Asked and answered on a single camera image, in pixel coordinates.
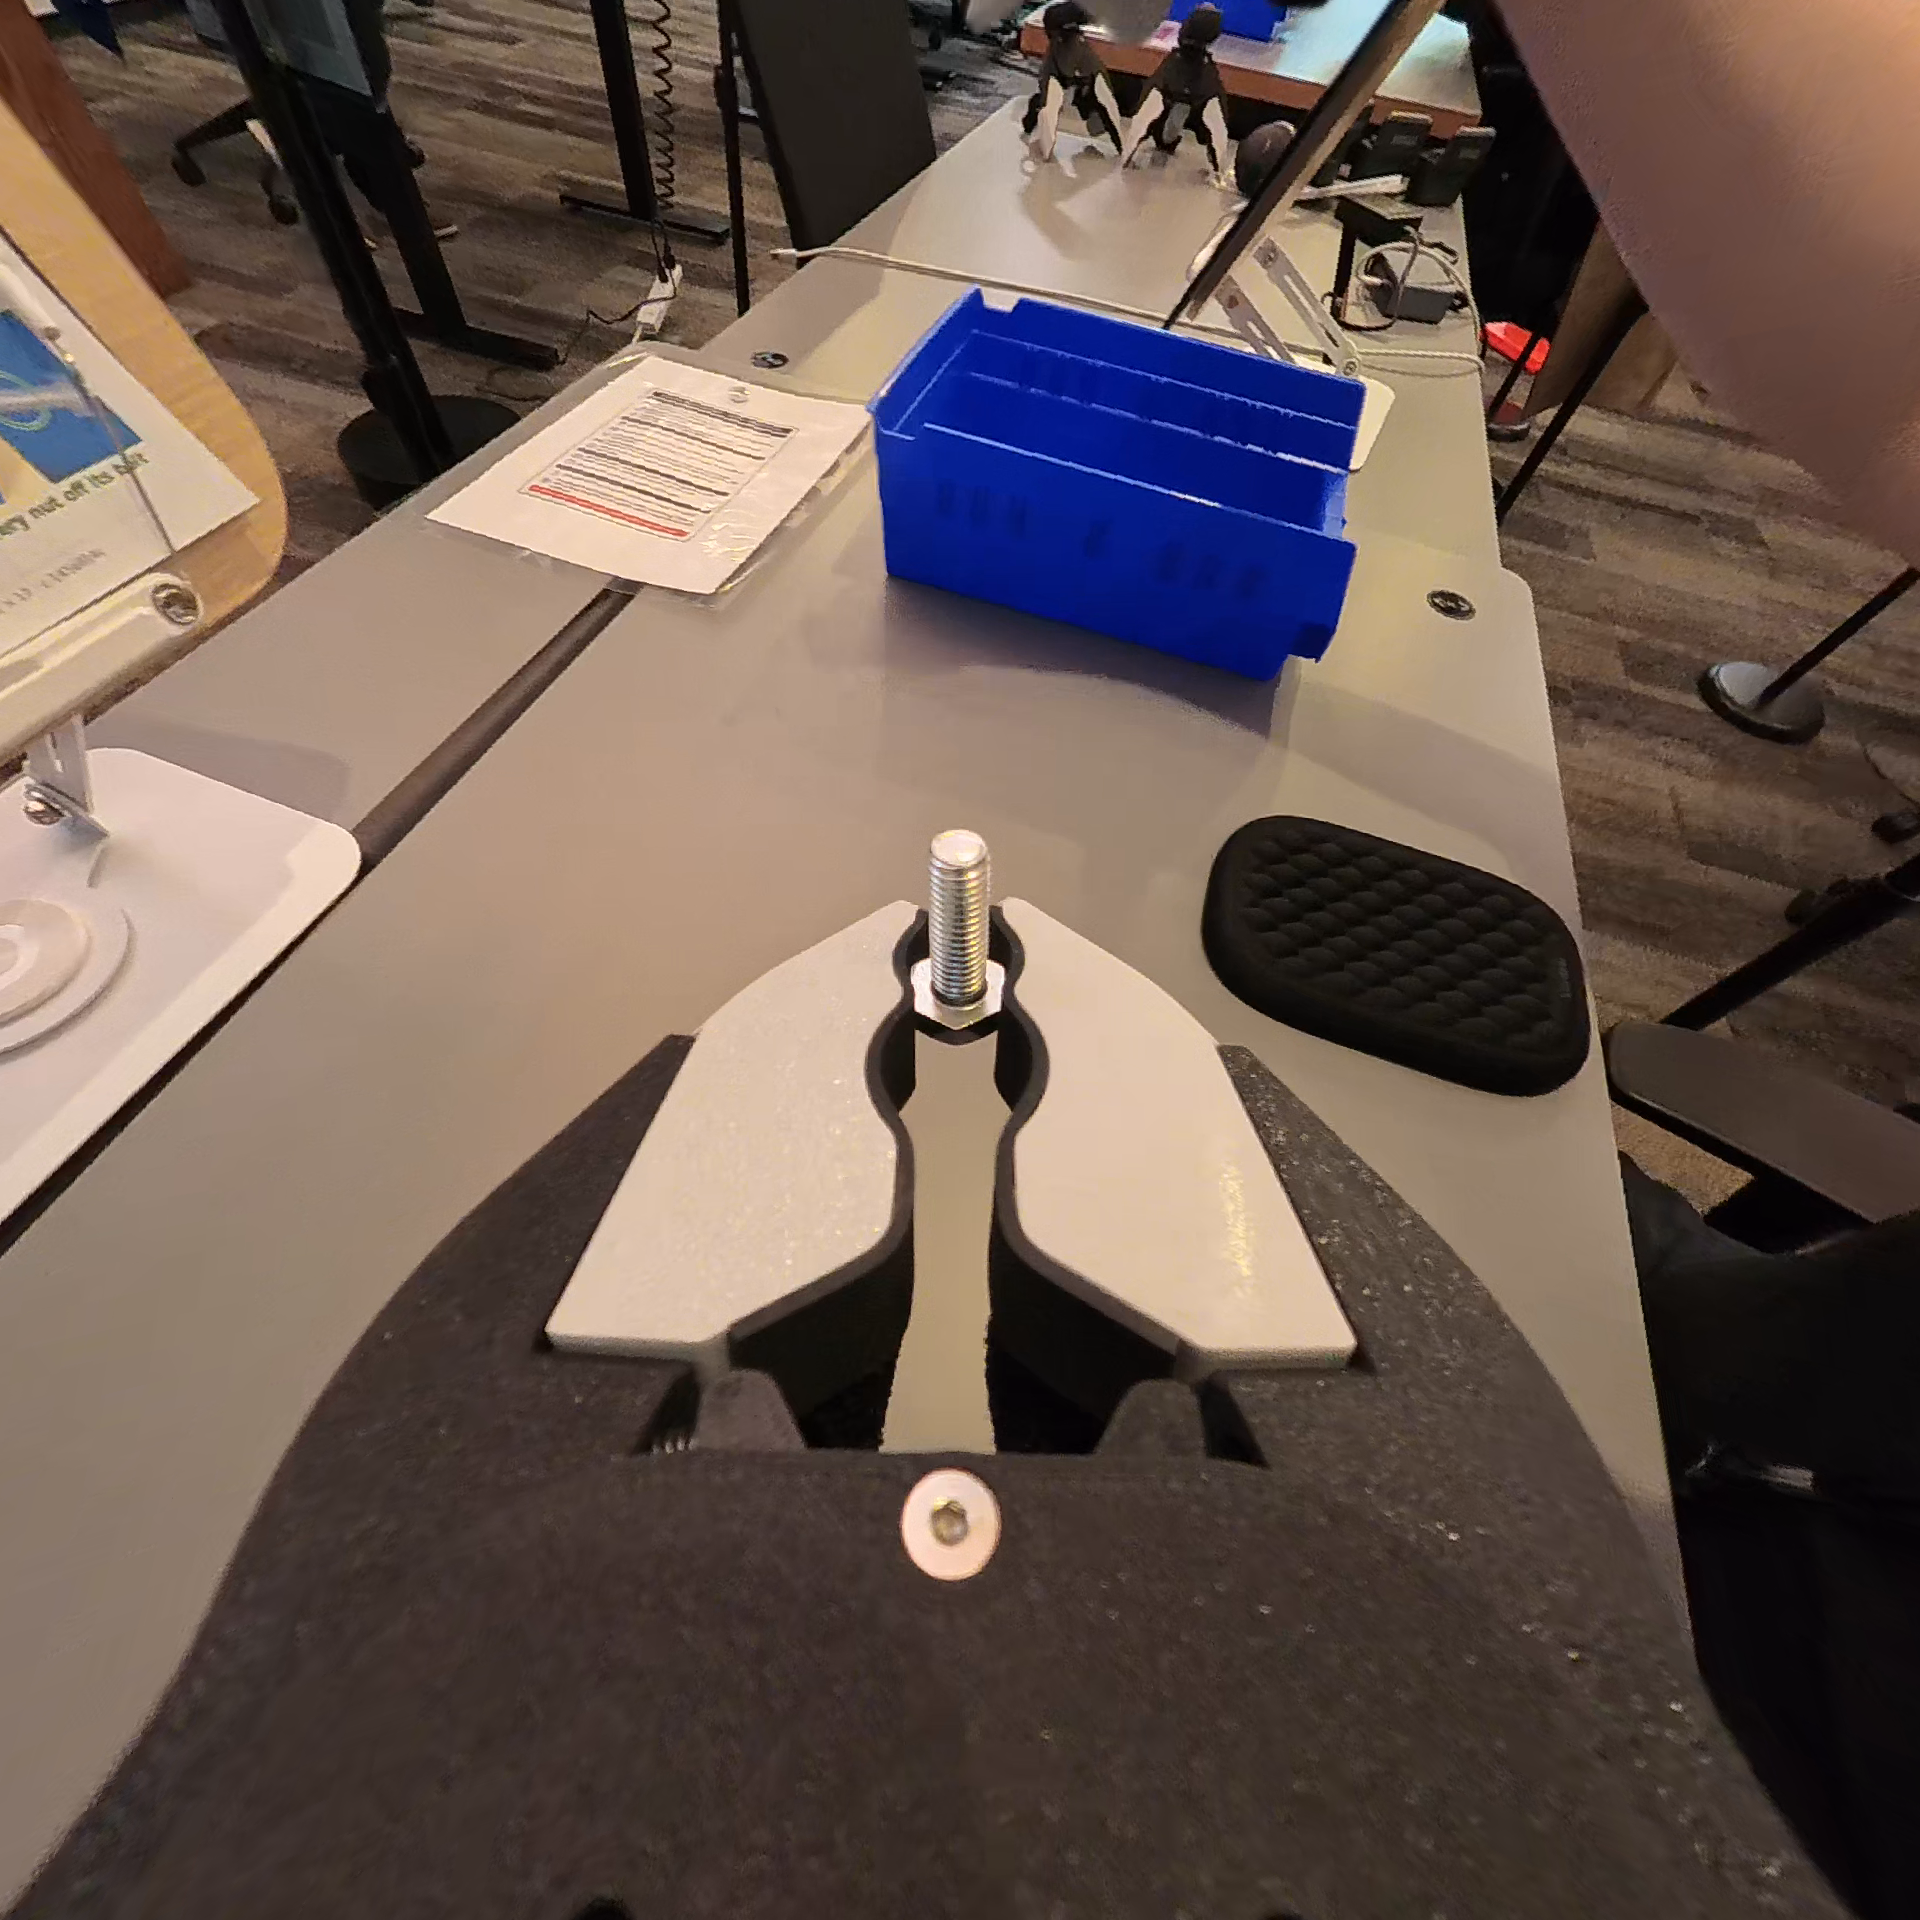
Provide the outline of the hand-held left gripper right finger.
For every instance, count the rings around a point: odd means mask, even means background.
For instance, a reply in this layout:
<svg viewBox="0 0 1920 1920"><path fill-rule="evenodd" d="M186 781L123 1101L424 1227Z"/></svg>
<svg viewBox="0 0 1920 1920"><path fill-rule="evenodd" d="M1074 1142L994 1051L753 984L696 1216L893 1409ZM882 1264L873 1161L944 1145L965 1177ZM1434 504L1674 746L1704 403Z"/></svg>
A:
<svg viewBox="0 0 1920 1920"><path fill-rule="evenodd" d="M1358 1337L1205 1026L1035 904L1001 920L1033 1051L1003 1140L1021 1260L1177 1374L1345 1369Z"/></svg>

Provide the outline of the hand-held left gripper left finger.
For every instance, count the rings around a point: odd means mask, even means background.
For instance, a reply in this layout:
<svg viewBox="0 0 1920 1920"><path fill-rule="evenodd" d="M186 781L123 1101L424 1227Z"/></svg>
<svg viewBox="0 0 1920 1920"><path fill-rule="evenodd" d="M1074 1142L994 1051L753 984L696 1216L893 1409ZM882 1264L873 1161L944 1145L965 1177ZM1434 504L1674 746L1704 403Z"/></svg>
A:
<svg viewBox="0 0 1920 1920"><path fill-rule="evenodd" d="M871 1063L918 916L886 904L706 1017L547 1319L554 1349L724 1369L884 1250L912 1184Z"/></svg>

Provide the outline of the steel hex bolt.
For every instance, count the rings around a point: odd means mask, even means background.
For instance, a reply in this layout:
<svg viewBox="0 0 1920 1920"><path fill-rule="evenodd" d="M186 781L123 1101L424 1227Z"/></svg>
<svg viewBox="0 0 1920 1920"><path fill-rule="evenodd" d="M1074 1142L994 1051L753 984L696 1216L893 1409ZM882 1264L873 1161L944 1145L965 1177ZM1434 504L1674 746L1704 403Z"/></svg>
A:
<svg viewBox="0 0 1920 1920"><path fill-rule="evenodd" d="M971 829L935 833L926 852L926 959L907 980L918 1028L934 1044L978 1044L1003 1021L1021 953L1006 934L994 959L990 852Z"/></svg>

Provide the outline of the person's right forearm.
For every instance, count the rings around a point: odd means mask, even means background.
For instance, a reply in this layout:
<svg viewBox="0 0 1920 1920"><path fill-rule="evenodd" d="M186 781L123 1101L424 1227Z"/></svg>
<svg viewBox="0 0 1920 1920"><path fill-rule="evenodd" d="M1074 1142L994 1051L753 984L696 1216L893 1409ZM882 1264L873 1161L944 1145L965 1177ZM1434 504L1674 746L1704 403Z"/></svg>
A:
<svg viewBox="0 0 1920 1920"><path fill-rule="evenodd" d="M1917 4L1498 11L1682 363L1917 565Z"/></svg>

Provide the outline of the black textured wrist pad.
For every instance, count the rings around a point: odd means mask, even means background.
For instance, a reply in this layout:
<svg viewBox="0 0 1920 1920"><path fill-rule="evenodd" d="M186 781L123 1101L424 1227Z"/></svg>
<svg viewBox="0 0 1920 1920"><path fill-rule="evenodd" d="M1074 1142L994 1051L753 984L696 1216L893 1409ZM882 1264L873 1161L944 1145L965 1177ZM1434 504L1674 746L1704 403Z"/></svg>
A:
<svg viewBox="0 0 1920 1920"><path fill-rule="evenodd" d="M1202 945L1264 1017L1457 1088L1544 1097L1590 1056L1572 929L1512 877L1368 833L1288 815L1232 833Z"/></svg>

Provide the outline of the black office chair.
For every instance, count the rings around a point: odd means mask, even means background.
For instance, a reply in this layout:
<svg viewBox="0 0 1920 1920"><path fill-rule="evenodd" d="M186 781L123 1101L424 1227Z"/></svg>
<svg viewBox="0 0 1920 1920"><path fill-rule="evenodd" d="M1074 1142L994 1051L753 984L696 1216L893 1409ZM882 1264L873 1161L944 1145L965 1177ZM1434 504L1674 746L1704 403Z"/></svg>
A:
<svg viewBox="0 0 1920 1920"><path fill-rule="evenodd" d="M1624 1021L1601 1044L1617 1106L1759 1184L1878 1225L1918 1209L1918 1124L1709 1031Z"/></svg>

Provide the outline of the paper sheet in plastic sleeve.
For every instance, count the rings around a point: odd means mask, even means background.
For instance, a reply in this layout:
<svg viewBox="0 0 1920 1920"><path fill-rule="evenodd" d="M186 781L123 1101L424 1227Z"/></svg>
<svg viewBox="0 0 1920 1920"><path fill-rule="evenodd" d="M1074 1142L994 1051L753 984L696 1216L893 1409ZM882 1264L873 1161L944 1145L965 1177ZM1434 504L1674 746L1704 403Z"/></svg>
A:
<svg viewBox="0 0 1920 1920"><path fill-rule="evenodd" d="M868 428L861 403L643 355L428 517L611 581L710 595Z"/></svg>

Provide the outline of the rounded wooden board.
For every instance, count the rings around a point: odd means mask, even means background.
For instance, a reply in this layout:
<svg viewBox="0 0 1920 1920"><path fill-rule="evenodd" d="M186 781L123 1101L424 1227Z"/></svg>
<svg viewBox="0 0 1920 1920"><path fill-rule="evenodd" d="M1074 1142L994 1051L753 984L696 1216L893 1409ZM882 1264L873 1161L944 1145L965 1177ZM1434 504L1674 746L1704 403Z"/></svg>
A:
<svg viewBox="0 0 1920 1920"><path fill-rule="evenodd" d="M4 751L197 648L272 584L254 419L4 111Z"/></svg>

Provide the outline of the colour printed instruction sheet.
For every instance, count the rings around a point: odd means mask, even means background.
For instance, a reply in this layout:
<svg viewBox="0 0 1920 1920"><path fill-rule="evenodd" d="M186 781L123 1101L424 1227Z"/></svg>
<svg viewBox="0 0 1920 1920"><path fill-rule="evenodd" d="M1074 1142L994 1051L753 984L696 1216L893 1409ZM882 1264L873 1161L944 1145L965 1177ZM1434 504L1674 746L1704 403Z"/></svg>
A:
<svg viewBox="0 0 1920 1920"><path fill-rule="evenodd" d="M2 659L257 494L2 240Z"/></svg>

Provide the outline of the black high-back chair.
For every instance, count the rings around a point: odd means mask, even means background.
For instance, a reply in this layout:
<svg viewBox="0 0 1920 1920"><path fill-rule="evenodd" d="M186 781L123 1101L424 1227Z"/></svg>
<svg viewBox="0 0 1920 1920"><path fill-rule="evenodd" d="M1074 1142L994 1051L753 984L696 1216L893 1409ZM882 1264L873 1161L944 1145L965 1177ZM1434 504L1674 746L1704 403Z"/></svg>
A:
<svg viewBox="0 0 1920 1920"><path fill-rule="evenodd" d="M840 242L937 157L900 2L721 2L715 107L737 315L753 304L742 102L747 91L799 252Z"/></svg>

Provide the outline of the idle black gripper tool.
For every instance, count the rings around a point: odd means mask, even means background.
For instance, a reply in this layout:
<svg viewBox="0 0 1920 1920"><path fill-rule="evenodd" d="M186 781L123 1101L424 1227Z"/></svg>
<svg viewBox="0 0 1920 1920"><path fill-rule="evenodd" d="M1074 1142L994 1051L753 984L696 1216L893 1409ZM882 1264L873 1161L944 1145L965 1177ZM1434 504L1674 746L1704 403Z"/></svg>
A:
<svg viewBox="0 0 1920 1920"><path fill-rule="evenodd" d="M1088 40L1091 11L1081 2L1054 2L1044 9L1040 84L1021 121L1021 137L1035 162L1052 162L1067 116L1083 132L1123 151L1120 109L1111 79Z"/></svg>
<svg viewBox="0 0 1920 1920"><path fill-rule="evenodd" d="M1232 142L1225 112L1225 86L1214 57L1223 34L1217 4L1194 4L1177 27L1171 50L1146 86L1138 114L1127 123L1120 166L1132 166L1143 148L1171 157L1186 137L1193 137L1217 187L1228 183Z"/></svg>

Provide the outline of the black stanchion post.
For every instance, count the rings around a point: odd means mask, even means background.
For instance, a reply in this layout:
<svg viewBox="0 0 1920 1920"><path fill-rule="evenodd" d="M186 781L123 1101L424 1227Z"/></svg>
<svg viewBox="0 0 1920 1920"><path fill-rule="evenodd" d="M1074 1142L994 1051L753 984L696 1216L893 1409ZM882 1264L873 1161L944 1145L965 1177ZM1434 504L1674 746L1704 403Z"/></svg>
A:
<svg viewBox="0 0 1920 1920"><path fill-rule="evenodd" d="M1897 575L1789 664L1769 669L1753 661L1720 661L1702 669L1697 696L1711 716L1739 733L1778 746L1812 742L1826 726L1826 701L1814 675L1840 648L1860 638L1863 630L1906 599L1917 583L1917 568Z"/></svg>

